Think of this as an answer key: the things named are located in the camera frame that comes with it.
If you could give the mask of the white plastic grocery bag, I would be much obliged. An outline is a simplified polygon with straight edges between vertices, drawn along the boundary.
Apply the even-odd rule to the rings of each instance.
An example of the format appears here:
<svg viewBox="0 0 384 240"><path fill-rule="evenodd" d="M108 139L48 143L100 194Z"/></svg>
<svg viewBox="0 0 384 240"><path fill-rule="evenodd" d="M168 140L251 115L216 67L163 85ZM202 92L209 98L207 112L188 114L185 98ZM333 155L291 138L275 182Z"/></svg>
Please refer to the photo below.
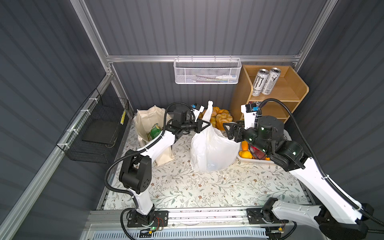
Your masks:
<svg viewBox="0 0 384 240"><path fill-rule="evenodd" d="M223 170L235 162L239 149L240 143L224 137L220 130L207 126L192 137L192 170L195 172Z"/></svg>

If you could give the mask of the beige canvas tote bag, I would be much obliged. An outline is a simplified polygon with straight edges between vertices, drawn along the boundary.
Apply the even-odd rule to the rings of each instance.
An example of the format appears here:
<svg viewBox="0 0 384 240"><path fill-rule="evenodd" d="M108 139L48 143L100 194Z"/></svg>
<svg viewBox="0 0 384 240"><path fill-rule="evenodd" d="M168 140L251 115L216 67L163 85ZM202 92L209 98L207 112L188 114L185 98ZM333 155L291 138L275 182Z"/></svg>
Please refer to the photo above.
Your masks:
<svg viewBox="0 0 384 240"><path fill-rule="evenodd" d="M140 147L144 147L151 140L149 133L155 124L158 124L160 129L164 126L165 109L153 106L148 110L138 110L134 118L135 129L138 135ZM164 165L175 159L172 148L168 147L162 154L155 160L157 166Z"/></svg>

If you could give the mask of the white plastic produce basket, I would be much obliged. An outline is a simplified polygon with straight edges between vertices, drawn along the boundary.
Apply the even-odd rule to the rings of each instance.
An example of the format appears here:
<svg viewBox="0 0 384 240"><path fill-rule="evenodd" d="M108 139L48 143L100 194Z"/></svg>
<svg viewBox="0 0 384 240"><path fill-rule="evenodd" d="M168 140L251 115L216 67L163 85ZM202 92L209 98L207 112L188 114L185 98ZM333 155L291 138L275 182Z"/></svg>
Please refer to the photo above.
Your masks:
<svg viewBox="0 0 384 240"><path fill-rule="evenodd" d="M262 151L258 150L255 147L251 146L250 144L249 144L249 150L248 151L252 153L252 155L253 155L252 159L243 159L239 156L239 153L237 155L237 159L239 161L247 162L247 163L272 164L272 165L274 165L274 163L270 160L270 158L268 158L266 156L265 153L263 153Z"/></svg>

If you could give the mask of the green snack bag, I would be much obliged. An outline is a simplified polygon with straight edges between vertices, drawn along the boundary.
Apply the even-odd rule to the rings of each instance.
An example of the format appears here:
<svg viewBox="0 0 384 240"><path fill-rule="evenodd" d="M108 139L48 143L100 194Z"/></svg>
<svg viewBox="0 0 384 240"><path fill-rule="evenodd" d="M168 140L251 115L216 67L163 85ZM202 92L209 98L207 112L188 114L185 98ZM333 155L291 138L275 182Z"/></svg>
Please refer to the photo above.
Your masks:
<svg viewBox="0 0 384 240"><path fill-rule="evenodd" d="M161 127L159 126L159 124L154 124L153 127L151 128L149 134L148 134L148 138L150 141L154 140L158 135L160 135L162 132L162 129Z"/></svg>

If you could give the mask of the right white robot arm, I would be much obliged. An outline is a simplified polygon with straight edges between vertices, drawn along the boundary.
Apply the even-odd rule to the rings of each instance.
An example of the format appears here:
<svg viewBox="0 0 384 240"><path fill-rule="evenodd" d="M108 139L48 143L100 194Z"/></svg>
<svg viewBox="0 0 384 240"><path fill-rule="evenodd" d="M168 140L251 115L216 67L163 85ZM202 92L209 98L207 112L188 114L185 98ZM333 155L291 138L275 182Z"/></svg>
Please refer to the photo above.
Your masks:
<svg viewBox="0 0 384 240"><path fill-rule="evenodd" d="M230 140L246 141L260 150L277 166L302 182L319 200L319 205L296 205L269 198L258 217L265 223L274 224L279 220L293 221L319 230L331 240L363 240L373 233L361 210L373 208L360 204L348 196L327 175L321 174L315 159L308 156L301 145L284 140L284 124L275 117L258 119L255 127L246 128L243 123L225 123Z"/></svg>

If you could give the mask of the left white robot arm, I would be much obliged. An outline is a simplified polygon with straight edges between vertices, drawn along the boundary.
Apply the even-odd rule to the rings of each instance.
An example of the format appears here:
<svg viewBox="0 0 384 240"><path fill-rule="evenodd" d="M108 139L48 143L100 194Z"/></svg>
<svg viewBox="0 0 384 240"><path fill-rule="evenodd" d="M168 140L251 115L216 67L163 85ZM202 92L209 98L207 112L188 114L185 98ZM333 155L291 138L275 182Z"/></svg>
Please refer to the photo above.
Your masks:
<svg viewBox="0 0 384 240"><path fill-rule="evenodd" d="M161 133L144 147L127 152L123 157L119 181L134 200L139 215L152 216L155 211L149 194L153 162L182 135L191 131L200 133L211 125L208 121L199 119L203 110L203 106L193 104L187 110L176 109L171 120L164 116Z"/></svg>

